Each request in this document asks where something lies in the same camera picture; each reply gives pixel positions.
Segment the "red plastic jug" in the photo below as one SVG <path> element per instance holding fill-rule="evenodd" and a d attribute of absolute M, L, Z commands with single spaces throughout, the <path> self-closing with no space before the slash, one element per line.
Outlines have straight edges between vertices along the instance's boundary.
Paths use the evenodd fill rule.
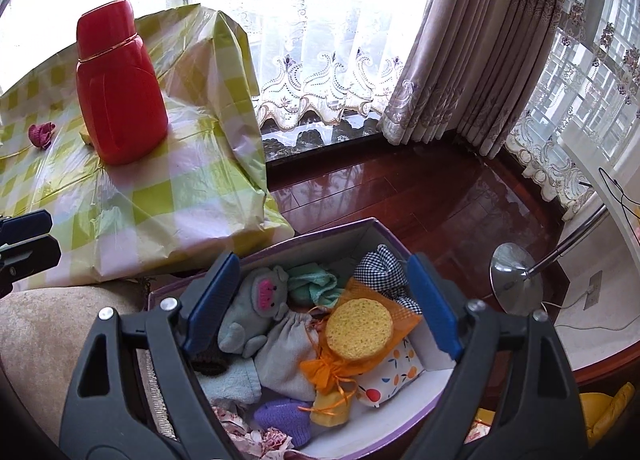
<path fill-rule="evenodd" d="M 168 119 L 151 59 L 128 0 L 78 20 L 76 87 L 84 123 L 107 164 L 134 162 L 164 139 Z"/>

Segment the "metal pole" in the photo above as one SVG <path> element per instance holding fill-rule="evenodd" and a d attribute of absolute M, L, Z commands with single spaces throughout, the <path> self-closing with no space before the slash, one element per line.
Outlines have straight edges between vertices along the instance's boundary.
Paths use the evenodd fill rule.
<path fill-rule="evenodd" d="M 540 308 L 543 283 L 540 272 L 573 249 L 609 214 L 607 207 L 598 210 L 577 227 L 539 262 L 515 243 L 503 243 L 491 259 L 490 278 L 495 298 L 502 309 L 514 315 L 529 315 Z"/>

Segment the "teal cloth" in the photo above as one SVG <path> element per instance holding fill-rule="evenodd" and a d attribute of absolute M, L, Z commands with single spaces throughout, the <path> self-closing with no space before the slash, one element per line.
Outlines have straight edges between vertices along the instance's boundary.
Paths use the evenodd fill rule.
<path fill-rule="evenodd" d="M 327 272 L 318 263 L 295 266 L 287 270 L 289 297 L 303 307 L 324 306 L 333 308 L 344 292 L 338 287 L 334 274 Z"/>

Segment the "metal screw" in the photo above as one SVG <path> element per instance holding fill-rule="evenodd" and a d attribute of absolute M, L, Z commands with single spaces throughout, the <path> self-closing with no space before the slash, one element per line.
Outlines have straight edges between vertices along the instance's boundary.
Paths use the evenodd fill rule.
<path fill-rule="evenodd" d="M 466 307 L 471 312 L 482 312 L 486 308 L 486 303 L 482 299 L 470 299 L 467 301 Z"/>
<path fill-rule="evenodd" d="M 533 319 L 544 323 L 545 321 L 549 321 L 549 314 L 544 310 L 540 310 L 540 308 L 538 308 L 537 310 L 533 310 Z"/>
<path fill-rule="evenodd" d="M 111 319 L 113 317 L 113 308 L 110 306 L 104 307 L 100 312 L 98 312 L 98 317 L 103 321 L 107 321 L 107 319 Z"/>
<path fill-rule="evenodd" d="M 166 297 L 162 299 L 160 302 L 160 308 L 165 310 L 166 312 L 171 312 L 175 307 L 178 306 L 178 300 L 175 297 Z"/>

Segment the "checkered cloth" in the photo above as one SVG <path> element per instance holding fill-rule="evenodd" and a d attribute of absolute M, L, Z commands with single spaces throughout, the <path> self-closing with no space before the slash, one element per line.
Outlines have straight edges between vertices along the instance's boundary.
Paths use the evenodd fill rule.
<path fill-rule="evenodd" d="M 91 284 L 159 267 L 209 266 L 293 236 L 268 193 L 242 28 L 189 5 L 136 20 L 169 117 L 167 138 L 130 165 L 105 167 L 80 137 L 76 46 L 0 97 L 0 215 L 46 209 L 60 264 L 18 288 Z M 31 124 L 56 125 L 46 151 Z"/>
<path fill-rule="evenodd" d="M 367 252 L 355 268 L 353 277 L 387 299 L 422 314 L 420 305 L 409 293 L 401 263 L 386 245 L 380 244 L 374 252 Z"/>

